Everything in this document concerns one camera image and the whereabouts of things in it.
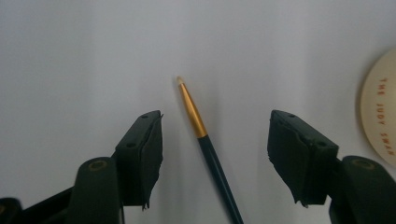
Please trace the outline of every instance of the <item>white background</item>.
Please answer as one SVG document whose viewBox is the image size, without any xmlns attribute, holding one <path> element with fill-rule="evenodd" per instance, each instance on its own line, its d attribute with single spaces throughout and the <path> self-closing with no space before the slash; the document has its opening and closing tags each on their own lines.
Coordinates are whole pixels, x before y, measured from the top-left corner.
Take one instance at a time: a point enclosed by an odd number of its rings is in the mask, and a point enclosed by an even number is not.
<svg viewBox="0 0 396 224">
<path fill-rule="evenodd" d="M 182 76 L 245 223 L 330 223 L 295 204 L 266 152 L 272 109 L 381 162 L 359 120 L 361 84 L 396 44 L 396 2 L 0 1 L 0 198 L 23 207 L 110 156 L 161 110 L 161 175 L 127 223 L 229 223 L 182 107 Z"/>
</svg>

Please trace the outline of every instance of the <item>brush tip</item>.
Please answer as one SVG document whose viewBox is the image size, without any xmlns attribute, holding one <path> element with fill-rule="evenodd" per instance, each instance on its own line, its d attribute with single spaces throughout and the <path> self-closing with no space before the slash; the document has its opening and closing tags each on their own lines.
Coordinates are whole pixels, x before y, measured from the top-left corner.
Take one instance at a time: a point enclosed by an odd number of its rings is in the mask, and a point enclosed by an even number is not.
<svg viewBox="0 0 396 224">
<path fill-rule="evenodd" d="M 184 83 L 183 78 L 177 77 L 177 83 L 178 83 L 178 85 L 183 84 Z"/>
</svg>

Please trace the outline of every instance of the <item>clamp jaw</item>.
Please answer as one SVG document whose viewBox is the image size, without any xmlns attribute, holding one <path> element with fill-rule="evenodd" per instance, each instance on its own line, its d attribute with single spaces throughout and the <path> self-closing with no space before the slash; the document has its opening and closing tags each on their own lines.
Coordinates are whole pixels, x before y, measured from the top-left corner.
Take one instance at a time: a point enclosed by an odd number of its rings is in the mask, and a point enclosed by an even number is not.
<svg viewBox="0 0 396 224">
<path fill-rule="evenodd" d="M 303 206 L 332 198 L 333 224 L 396 223 L 396 183 L 377 162 L 358 156 L 336 158 L 338 146 L 287 112 L 274 110 L 268 155 Z"/>
<path fill-rule="evenodd" d="M 124 223 L 124 205 L 149 207 L 163 161 L 161 119 L 160 111 L 140 116 L 111 157 L 79 167 L 70 189 L 25 210 L 17 199 L 0 199 L 0 223 Z"/>
</svg>

